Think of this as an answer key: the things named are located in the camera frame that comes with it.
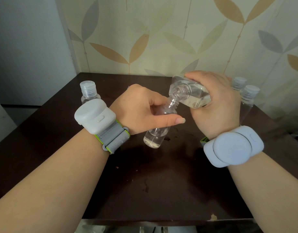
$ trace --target fingernail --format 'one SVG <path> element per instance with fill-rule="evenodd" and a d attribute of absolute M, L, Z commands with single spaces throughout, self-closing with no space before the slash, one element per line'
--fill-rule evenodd
<path fill-rule="evenodd" d="M 175 120 L 175 123 L 176 123 L 176 124 L 181 124 L 181 123 L 185 123 L 185 121 L 186 121 L 185 118 L 177 118 L 177 119 Z"/>

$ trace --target skin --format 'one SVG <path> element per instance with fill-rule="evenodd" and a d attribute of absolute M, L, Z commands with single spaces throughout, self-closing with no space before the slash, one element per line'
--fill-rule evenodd
<path fill-rule="evenodd" d="M 191 109 L 198 128 L 210 139 L 239 126 L 240 98 L 224 75 L 194 71 L 212 101 Z M 166 98 L 139 85 L 130 86 L 110 109 L 131 134 L 184 123 L 180 115 L 154 116 Z M 81 130 L 0 199 L 0 232 L 74 232 L 109 157 L 100 142 Z M 261 229 L 298 232 L 298 180 L 260 153 L 228 167 Z"/>

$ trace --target dark brown table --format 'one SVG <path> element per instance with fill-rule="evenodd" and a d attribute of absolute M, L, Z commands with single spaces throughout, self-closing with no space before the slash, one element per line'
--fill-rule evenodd
<path fill-rule="evenodd" d="M 79 83 L 96 82 L 108 106 L 131 84 L 168 95 L 171 78 L 80 73 L 0 143 L 0 198 L 81 130 L 73 115 L 81 106 Z M 213 167 L 199 143 L 203 134 L 189 108 L 180 104 L 186 123 L 172 127 L 159 149 L 132 136 L 114 155 L 83 218 L 99 225 L 202 225 L 250 221 L 252 215 L 227 168 Z M 298 142 L 257 107 L 245 125 L 265 142 L 265 152 L 298 178 Z"/>

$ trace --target bottle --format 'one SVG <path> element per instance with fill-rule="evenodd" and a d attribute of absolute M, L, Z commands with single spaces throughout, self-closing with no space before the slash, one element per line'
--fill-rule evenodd
<path fill-rule="evenodd" d="M 169 97 L 168 102 L 165 105 L 159 106 L 154 115 L 177 114 L 176 108 L 178 104 L 178 100 Z M 148 130 L 144 137 L 144 143 L 151 148 L 159 148 L 169 130 L 170 127 L 154 128 Z"/>
<path fill-rule="evenodd" d="M 177 74 L 172 78 L 169 96 L 191 108 L 199 108 L 211 101 L 208 90 L 201 83 Z"/>
<path fill-rule="evenodd" d="M 247 85 L 244 89 L 241 90 L 240 124 L 244 121 L 244 118 L 252 109 L 255 97 L 257 96 L 259 91 L 260 89 L 253 85 Z"/>
<path fill-rule="evenodd" d="M 246 78 L 235 77 L 232 80 L 232 89 L 236 91 L 240 91 L 245 86 L 246 81 L 247 81 Z"/>
<path fill-rule="evenodd" d="M 81 97 L 82 104 L 96 98 L 100 99 L 100 95 L 97 94 L 95 82 L 83 81 L 80 83 L 80 87 L 83 94 L 83 96 Z"/>

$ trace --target floral wallpaper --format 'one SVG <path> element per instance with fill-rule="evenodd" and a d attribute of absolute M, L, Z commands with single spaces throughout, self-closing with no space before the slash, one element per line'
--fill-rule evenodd
<path fill-rule="evenodd" d="M 82 72 L 208 70 L 261 88 L 256 105 L 298 129 L 298 0 L 60 0 Z"/>

